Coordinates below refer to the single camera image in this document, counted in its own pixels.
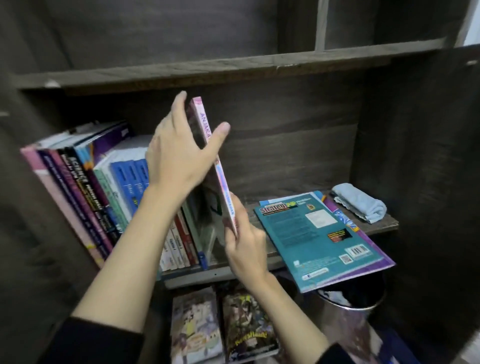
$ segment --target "forearm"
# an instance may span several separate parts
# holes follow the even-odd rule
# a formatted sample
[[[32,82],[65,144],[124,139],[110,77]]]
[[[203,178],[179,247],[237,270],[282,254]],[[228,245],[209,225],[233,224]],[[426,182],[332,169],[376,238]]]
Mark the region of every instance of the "forearm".
[[[326,336],[302,312],[276,278],[268,273],[252,294],[272,320],[280,341],[295,364],[313,364],[328,349]]]
[[[143,330],[165,237],[181,203],[174,196],[168,191],[145,191],[128,228],[72,316]]]

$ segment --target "hand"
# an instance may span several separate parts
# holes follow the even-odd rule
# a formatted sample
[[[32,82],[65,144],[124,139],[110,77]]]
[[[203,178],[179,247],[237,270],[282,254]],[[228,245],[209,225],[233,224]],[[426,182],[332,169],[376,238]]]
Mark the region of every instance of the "hand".
[[[266,234],[254,227],[239,198],[231,194],[238,223],[238,238],[225,227],[225,251],[233,274],[250,291],[264,283],[268,276]]]
[[[175,97],[170,113],[156,127],[145,154],[148,189],[177,194],[181,199],[203,181],[230,131],[227,122],[221,123],[205,148],[200,149],[185,114],[186,97],[185,91]]]

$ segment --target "teal book back cover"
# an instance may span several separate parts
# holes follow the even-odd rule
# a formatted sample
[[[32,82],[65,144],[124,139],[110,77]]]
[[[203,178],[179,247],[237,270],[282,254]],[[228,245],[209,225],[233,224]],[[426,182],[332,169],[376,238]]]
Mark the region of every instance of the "teal book back cover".
[[[315,193],[255,208],[300,292],[382,259]]]

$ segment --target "wooden shelf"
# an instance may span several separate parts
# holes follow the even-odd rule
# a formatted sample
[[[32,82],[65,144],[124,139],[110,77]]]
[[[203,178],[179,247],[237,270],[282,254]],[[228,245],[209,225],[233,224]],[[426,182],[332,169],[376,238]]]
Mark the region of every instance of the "wooden shelf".
[[[123,93],[274,76],[379,67],[392,57],[443,48],[444,39],[207,61],[12,75],[18,90],[62,88],[69,95]]]
[[[375,235],[383,232],[394,231],[399,227],[399,223],[390,215],[386,216],[374,223],[369,224],[363,222],[356,217],[352,212],[344,208],[343,206],[335,203],[344,213],[347,215],[365,234]],[[263,230],[262,224],[255,214],[254,208],[259,206],[258,203],[246,205],[250,223],[255,227]],[[268,269],[274,270],[285,266],[282,258],[278,255],[278,251],[273,245],[272,241],[267,235],[267,263]],[[162,280],[165,282],[165,286],[168,289],[175,289],[180,287],[186,287],[193,284],[209,283],[221,280],[234,279],[234,275],[228,266],[228,262],[225,260],[219,262],[216,265],[210,266],[208,270],[202,270],[199,266],[177,269],[170,272],[165,272],[162,276]]]

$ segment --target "fingernail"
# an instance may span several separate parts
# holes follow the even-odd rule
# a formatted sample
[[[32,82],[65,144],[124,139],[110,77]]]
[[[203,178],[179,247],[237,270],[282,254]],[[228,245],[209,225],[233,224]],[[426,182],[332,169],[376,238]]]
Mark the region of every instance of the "fingernail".
[[[228,132],[230,131],[230,124],[224,121],[218,126],[218,128],[223,134],[228,134]]]

